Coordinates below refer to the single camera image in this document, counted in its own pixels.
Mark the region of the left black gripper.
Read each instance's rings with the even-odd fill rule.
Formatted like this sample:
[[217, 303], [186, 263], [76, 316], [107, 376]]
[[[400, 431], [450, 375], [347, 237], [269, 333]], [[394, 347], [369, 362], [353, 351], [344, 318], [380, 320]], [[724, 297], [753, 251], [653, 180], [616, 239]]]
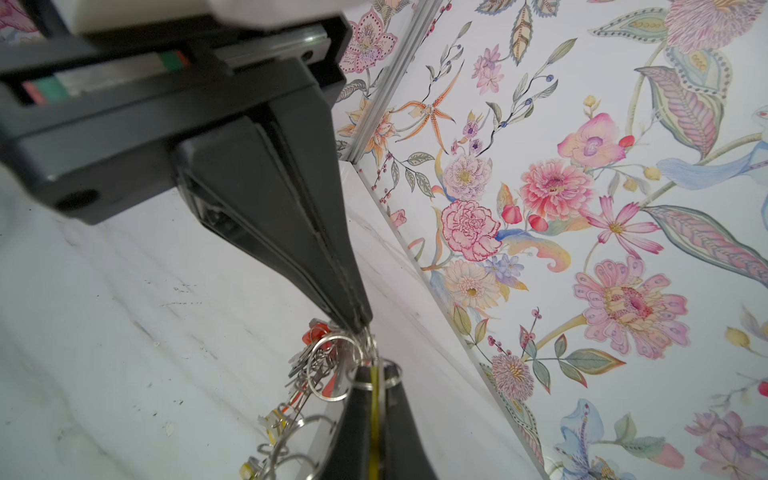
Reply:
[[179, 187], [204, 227], [335, 318], [302, 205], [336, 165], [351, 34], [341, 16], [272, 32], [203, 16], [3, 45], [1, 162], [87, 224]]

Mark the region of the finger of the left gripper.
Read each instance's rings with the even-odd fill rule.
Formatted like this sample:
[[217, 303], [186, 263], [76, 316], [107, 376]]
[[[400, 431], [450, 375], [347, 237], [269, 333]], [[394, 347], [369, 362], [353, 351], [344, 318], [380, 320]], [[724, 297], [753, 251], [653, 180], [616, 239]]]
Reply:
[[280, 146], [286, 149], [291, 183], [325, 261], [320, 271], [330, 276], [321, 282], [320, 292], [327, 298], [334, 320], [361, 333], [373, 314], [347, 228], [330, 107], [315, 85], [272, 100], [269, 107]]

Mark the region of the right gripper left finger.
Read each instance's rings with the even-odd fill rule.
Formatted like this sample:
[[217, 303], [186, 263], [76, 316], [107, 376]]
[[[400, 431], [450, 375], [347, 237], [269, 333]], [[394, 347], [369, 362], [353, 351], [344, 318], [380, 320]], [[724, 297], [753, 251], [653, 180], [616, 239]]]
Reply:
[[334, 440], [324, 461], [322, 480], [370, 479], [373, 385], [371, 368], [358, 367]]

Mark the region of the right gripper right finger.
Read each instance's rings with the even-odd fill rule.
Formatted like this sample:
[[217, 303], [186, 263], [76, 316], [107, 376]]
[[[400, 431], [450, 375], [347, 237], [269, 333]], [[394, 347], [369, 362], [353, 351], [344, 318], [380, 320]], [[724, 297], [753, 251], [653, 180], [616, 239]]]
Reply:
[[381, 479], [437, 479], [409, 405], [401, 367], [384, 359], [379, 372]]

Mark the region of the yellow key tag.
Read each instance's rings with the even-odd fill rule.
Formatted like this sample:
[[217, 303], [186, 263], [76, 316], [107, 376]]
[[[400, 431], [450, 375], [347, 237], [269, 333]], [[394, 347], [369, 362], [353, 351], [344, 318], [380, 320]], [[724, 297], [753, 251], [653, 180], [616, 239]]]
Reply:
[[384, 418], [384, 373], [380, 360], [374, 360], [370, 369], [372, 385], [371, 416], [370, 416], [370, 452], [368, 462], [368, 479], [376, 480], [381, 477], [382, 433], [381, 425]]

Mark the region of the round steel key organizer disc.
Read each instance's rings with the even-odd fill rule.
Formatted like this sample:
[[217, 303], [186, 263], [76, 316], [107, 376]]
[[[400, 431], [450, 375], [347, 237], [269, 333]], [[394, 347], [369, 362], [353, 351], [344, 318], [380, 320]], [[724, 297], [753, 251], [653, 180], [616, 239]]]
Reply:
[[320, 479], [356, 369], [385, 359], [372, 335], [324, 322], [332, 332], [291, 358], [287, 398], [260, 417], [267, 439], [242, 464], [240, 478]]

